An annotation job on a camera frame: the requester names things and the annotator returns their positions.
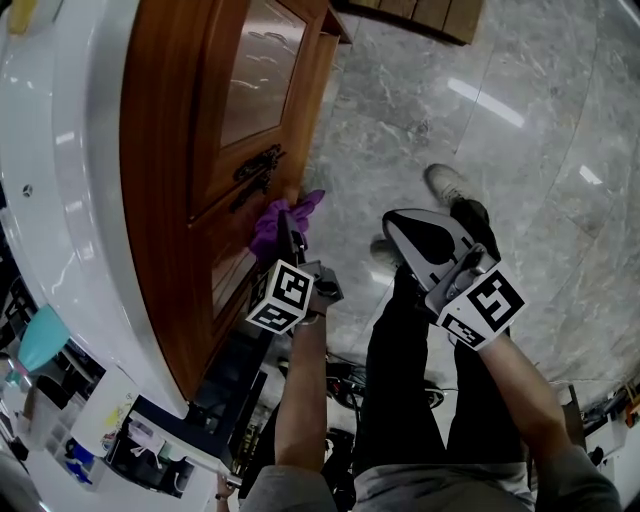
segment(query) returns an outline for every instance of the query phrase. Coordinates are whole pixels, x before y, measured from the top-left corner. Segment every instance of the wooden door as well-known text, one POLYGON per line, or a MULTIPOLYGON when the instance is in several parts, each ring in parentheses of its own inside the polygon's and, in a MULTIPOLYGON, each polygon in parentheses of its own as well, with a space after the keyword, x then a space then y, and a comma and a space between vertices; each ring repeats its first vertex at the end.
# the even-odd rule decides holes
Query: wooden door
POLYGON ((122 87, 123 202, 147 313, 187 399, 243 304, 256 220, 302 177, 337 41, 318 43, 326 8, 326 0, 140 0, 122 87), (259 45, 247 50, 249 32, 269 44, 284 45, 282 33, 298 41, 284 50, 288 84, 266 97, 230 87, 251 83, 261 57, 280 59, 259 45), (257 60, 240 59, 246 69, 236 70, 247 53, 257 60))
POLYGON ((291 151, 327 0, 221 2, 195 108, 190 215, 291 151))

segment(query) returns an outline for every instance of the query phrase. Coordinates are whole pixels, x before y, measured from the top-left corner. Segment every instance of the black pants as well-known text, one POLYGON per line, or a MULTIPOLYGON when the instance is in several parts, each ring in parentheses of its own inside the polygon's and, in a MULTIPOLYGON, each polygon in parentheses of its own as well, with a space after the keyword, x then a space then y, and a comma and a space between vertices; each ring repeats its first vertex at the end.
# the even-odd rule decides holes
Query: black pants
MULTIPOLYGON (((460 201, 451 216, 500 259, 489 216, 460 201)), ((385 464, 524 461, 520 435, 478 354, 457 343, 458 403, 445 450, 424 391, 430 321, 415 309, 417 284, 406 267, 376 322, 367 353, 367 385, 354 450, 354 473, 385 464)))

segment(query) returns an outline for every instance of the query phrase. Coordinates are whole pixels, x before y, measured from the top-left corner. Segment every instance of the marble floor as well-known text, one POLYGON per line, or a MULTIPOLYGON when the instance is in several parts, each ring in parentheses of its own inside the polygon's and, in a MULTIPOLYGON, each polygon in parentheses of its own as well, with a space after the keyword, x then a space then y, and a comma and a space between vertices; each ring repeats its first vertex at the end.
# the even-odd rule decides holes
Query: marble floor
MULTIPOLYGON (((308 256, 346 295, 328 318, 332 352, 364 361, 392 286, 369 243, 390 209, 442 211, 422 178, 440 162, 482 195, 531 301, 512 336, 542 373, 575 383, 583 406, 635 374, 640 19, 623 1, 485 0, 465 47, 345 16, 354 43, 338 49, 305 176, 327 191, 308 256)), ((456 386, 437 328, 427 375, 456 386)))

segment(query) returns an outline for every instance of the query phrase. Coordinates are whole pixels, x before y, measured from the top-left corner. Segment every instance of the gray shirt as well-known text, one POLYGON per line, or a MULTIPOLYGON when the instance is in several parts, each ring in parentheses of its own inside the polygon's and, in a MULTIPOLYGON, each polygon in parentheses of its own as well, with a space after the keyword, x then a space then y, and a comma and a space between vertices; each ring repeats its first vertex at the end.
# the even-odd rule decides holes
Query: gray shirt
MULTIPOLYGON (((619 512, 613 484, 582 449, 572 447, 538 466, 538 499, 526 487, 524 464, 412 464, 371 468, 355 480, 354 511, 463 512, 533 510, 619 512)), ((285 466, 262 470, 243 512, 335 511, 324 478, 285 466)))

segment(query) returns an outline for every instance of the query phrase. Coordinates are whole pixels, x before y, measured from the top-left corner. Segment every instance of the person's arm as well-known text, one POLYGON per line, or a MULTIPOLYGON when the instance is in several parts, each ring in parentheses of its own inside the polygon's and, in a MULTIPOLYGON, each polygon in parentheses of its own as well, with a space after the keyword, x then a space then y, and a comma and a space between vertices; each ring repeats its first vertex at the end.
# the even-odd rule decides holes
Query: person's arm
POLYGON ((556 394, 513 341, 501 334, 478 352, 536 463, 571 446, 556 394))
MULTIPOLYGON (((326 315, 313 293, 309 309, 326 315)), ((242 504, 245 512, 336 511, 320 473, 327 430, 326 319, 294 330, 289 371, 278 409, 275 466, 262 469, 242 504)))
POLYGON ((278 466, 320 472, 327 432, 327 307, 314 294, 309 309, 323 316, 311 325, 295 328, 276 421, 275 455, 278 466))
POLYGON ((615 487, 572 446, 555 392, 531 361, 506 335, 478 353, 536 463, 536 510, 619 512, 615 487))
POLYGON ((216 493, 216 512, 229 512, 229 498, 235 489, 227 484, 227 480, 218 473, 218 492, 216 493))

